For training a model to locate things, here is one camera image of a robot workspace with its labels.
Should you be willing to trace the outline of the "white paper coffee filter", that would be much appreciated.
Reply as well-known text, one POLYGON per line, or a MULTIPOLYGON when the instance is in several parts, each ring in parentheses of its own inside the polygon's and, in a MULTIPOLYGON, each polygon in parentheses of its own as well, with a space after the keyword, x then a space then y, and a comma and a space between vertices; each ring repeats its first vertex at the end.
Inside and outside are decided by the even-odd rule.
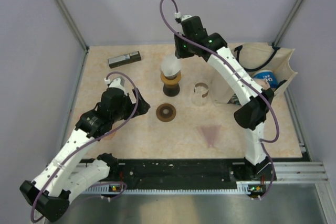
POLYGON ((168 55, 166 56, 160 65, 160 70, 163 69, 168 70, 168 69, 177 69, 177 70, 181 70, 182 65, 179 59, 176 58, 175 55, 168 55))

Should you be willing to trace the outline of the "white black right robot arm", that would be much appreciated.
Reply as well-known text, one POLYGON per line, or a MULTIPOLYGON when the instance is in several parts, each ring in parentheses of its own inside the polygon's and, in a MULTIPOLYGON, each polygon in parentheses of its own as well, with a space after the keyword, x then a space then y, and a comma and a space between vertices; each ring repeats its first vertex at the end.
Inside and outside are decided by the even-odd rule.
POLYGON ((238 63, 227 42, 218 33, 208 34, 198 16, 175 13, 182 30, 174 35, 177 58, 199 56, 211 65, 236 94, 241 108, 234 112, 237 124, 246 132, 245 174, 252 180, 264 174, 266 153, 261 146, 266 114, 274 98, 271 88, 257 84, 238 63))

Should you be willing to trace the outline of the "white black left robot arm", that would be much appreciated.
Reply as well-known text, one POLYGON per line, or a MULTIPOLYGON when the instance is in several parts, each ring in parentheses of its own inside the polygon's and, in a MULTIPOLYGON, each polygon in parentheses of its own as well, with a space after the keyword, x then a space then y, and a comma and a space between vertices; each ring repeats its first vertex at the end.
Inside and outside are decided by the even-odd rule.
POLYGON ((91 166, 77 174, 72 173, 92 147, 121 128, 114 128, 115 123, 122 121, 122 125, 126 125, 132 118, 146 114, 150 108, 137 87, 132 90, 135 102, 131 101, 122 77, 106 79, 105 83, 108 87, 100 102, 80 116, 58 154, 33 180, 21 184, 19 190, 32 207, 32 223, 43 218, 50 222, 59 220, 86 189, 102 179, 117 178, 119 168, 113 164, 115 159, 110 154, 103 154, 91 166))

